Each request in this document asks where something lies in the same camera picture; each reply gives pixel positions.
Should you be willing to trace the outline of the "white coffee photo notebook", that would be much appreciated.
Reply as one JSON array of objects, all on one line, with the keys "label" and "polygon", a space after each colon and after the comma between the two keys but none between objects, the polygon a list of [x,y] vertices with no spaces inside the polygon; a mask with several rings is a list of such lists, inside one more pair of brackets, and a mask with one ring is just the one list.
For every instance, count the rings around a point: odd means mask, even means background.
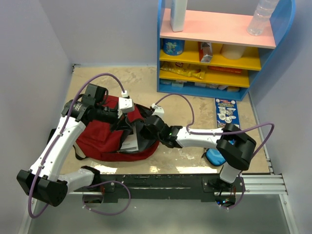
[{"label": "white coffee photo notebook", "polygon": [[126,137],[123,140],[120,148],[121,152],[135,152],[138,151],[137,131],[133,127],[131,131],[126,132]]}]

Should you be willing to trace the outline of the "red backpack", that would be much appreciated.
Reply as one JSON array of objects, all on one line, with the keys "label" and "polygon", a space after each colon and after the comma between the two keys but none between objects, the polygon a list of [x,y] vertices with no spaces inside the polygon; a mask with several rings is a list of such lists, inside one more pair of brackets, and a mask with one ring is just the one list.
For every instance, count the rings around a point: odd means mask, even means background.
[{"label": "red backpack", "polygon": [[[79,95],[79,98],[81,103],[95,104],[96,108],[118,108],[118,97],[115,96],[101,95],[95,101],[92,99],[88,101],[85,94]],[[135,110],[125,118],[127,129],[121,131],[110,131],[108,123],[97,120],[91,121],[75,141],[76,158],[78,160],[92,158],[106,162],[131,162],[147,159],[156,151],[159,145],[157,140],[145,139],[139,134],[143,126],[143,120],[151,115],[151,108],[135,104]],[[136,127],[138,151],[121,152],[120,148],[126,137],[126,132],[131,131],[133,127]]]}]

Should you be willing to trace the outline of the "blue pencil case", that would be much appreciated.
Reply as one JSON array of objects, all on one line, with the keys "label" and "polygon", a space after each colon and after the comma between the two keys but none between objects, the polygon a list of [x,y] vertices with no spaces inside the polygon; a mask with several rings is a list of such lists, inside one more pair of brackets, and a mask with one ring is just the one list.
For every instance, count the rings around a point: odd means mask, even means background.
[{"label": "blue pencil case", "polygon": [[225,158],[216,149],[205,149],[202,158],[215,167],[222,166],[226,162]]}]

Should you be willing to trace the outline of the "blue comic paperback book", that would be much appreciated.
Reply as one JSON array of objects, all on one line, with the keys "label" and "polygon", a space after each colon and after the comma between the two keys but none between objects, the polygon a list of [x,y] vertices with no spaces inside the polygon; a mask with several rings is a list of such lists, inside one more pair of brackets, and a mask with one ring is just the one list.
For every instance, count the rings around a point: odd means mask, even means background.
[{"label": "blue comic paperback book", "polygon": [[219,98],[215,98],[214,102],[217,128],[222,128],[226,124],[234,124],[240,128],[237,102],[235,100]]}]

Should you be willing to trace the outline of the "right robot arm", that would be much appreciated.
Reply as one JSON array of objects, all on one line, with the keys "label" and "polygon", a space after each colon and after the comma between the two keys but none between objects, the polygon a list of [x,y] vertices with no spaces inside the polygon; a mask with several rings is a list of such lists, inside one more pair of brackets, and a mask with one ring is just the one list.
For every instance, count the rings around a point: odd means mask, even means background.
[{"label": "right robot arm", "polygon": [[188,126],[168,126],[159,116],[145,119],[140,134],[157,140],[168,148],[199,147],[218,150],[225,159],[218,188],[229,191],[242,171],[249,169],[254,157],[256,141],[233,124],[217,129],[190,129]]}]

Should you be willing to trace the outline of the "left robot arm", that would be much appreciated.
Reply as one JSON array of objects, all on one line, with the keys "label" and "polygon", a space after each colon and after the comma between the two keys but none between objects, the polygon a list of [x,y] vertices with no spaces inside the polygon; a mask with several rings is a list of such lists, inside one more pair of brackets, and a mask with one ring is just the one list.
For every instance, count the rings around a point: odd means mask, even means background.
[{"label": "left robot arm", "polygon": [[58,206],[72,191],[86,187],[96,191],[101,186],[99,170],[83,166],[74,173],[60,175],[65,158],[75,141],[93,120],[116,123],[120,119],[117,109],[104,107],[108,90],[88,84],[84,94],[67,102],[61,112],[59,124],[46,148],[27,171],[20,170],[17,181],[32,198],[51,206]]}]

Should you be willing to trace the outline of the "yellow chips bag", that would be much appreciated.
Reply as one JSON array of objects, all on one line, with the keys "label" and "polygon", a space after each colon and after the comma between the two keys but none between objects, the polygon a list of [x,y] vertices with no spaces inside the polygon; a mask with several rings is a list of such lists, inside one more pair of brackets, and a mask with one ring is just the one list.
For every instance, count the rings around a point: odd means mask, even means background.
[{"label": "yellow chips bag", "polygon": [[206,66],[168,61],[163,61],[160,65],[160,69],[163,71],[182,75],[184,77],[192,77],[197,79],[204,79],[205,73],[207,71]]}]

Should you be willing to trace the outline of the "blue snack can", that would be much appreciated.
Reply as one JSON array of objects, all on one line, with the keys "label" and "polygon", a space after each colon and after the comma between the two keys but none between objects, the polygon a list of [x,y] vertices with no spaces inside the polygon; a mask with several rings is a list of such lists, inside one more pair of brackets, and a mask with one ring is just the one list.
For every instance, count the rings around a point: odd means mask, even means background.
[{"label": "blue snack can", "polygon": [[178,56],[184,52],[185,41],[179,39],[163,39],[162,50],[170,56]]}]

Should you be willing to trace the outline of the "red flat box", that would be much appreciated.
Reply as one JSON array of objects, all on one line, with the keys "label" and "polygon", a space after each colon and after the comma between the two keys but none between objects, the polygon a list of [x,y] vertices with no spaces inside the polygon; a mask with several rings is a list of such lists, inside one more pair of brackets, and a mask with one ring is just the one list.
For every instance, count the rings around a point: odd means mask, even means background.
[{"label": "red flat box", "polygon": [[219,72],[226,72],[226,73],[233,73],[233,74],[241,74],[242,69],[237,68],[228,68],[228,67],[219,67],[219,66],[208,66],[210,70],[219,71]]}]

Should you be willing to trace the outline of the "orange silver snack packet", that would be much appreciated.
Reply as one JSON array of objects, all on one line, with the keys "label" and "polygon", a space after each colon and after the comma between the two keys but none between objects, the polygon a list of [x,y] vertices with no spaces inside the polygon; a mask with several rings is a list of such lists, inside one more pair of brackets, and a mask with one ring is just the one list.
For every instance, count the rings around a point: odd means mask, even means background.
[{"label": "orange silver snack packet", "polygon": [[199,61],[210,63],[213,58],[213,49],[210,42],[198,42]]}]

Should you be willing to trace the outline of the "blue yellow pink shelf unit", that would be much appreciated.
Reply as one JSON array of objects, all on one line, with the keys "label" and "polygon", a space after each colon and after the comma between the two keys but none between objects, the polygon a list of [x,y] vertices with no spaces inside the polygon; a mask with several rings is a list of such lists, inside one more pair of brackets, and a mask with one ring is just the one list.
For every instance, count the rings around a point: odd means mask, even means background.
[{"label": "blue yellow pink shelf unit", "polygon": [[[295,9],[295,1],[281,0],[259,36],[252,36],[247,32],[251,16],[192,10],[186,11],[184,30],[173,32],[170,26],[170,9],[166,8],[165,1],[160,0],[157,10],[157,65],[160,66],[163,61],[200,65],[198,42],[212,44],[213,58],[206,64],[204,79],[184,77],[158,69],[157,91],[241,101],[264,75],[264,70],[291,28]],[[165,54],[162,50],[163,39],[184,40],[184,52],[178,56]],[[240,59],[231,60],[221,55],[223,44],[247,48]],[[210,70],[208,66],[243,71],[241,74],[233,74]]]}]

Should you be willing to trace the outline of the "white paper roll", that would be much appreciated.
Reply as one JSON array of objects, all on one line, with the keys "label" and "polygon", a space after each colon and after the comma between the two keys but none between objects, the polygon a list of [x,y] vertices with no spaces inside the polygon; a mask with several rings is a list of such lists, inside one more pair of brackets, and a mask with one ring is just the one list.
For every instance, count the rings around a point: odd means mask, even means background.
[{"label": "white paper roll", "polygon": [[241,45],[223,44],[220,53],[226,59],[237,60],[243,56],[246,48]]}]

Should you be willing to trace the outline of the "white carton on shelf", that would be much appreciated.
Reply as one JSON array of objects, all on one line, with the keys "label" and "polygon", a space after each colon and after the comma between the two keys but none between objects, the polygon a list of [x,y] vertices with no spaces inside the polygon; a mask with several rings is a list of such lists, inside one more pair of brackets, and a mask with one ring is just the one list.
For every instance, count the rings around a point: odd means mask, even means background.
[{"label": "white carton on shelf", "polygon": [[181,32],[184,29],[187,2],[187,0],[172,0],[170,25],[173,32]]}]

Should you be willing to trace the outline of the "clear plastic water bottle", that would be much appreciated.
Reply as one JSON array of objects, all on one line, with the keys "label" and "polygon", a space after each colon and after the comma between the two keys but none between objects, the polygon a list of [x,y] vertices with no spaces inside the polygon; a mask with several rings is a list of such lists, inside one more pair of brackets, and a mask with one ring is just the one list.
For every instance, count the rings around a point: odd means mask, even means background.
[{"label": "clear plastic water bottle", "polygon": [[279,0],[260,0],[247,27],[247,32],[253,36],[261,35],[278,3]]}]

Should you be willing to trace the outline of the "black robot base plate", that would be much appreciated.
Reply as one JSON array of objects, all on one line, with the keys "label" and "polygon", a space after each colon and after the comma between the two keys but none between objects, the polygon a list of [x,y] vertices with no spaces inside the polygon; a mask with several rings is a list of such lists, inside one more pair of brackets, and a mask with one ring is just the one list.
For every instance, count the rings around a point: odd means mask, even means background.
[{"label": "black robot base plate", "polygon": [[236,178],[232,187],[215,184],[218,174],[138,174],[100,175],[98,182],[106,182],[101,187],[80,188],[76,192],[84,195],[103,195],[104,202],[128,199],[170,199],[200,200],[224,204],[229,198],[245,192],[242,178]]}]

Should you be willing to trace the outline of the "aluminium rail frame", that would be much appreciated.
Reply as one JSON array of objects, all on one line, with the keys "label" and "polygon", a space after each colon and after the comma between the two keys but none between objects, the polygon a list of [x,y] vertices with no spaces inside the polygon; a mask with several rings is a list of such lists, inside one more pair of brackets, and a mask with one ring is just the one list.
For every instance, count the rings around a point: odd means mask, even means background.
[{"label": "aluminium rail frame", "polygon": [[[129,199],[200,199],[215,201],[225,210],[241,202],[241,198],[235,196],[247,191],[241,173],[248,170],[260,149],[248,130],[231,123],[212,130],[196,130],[190,125],[168,126],[162,119],[164,111],[157,103],[151,107],[135,104],[125,89],[115,99],[114,107],[109,107],[111,100],[108,89],[89,80],[65,104],[59,125],[51,131],[43,153],[29,170],[21,170],[17,175],[18,183],[30,199],[56,207],[70,192],[108,188],[105,197],[109,202],[121,199],[121,190],[126,190]],[[120,131],[119,144],[134,133],[140,155],[149,155],[158,144],[168,148],[201,147],[217,150],[225,163],[221,171],[213,175],[128,175],[108,181],[99,170],[89,166],[60,175],[71,147],[95,121],[107,124],[110,133]]]}]

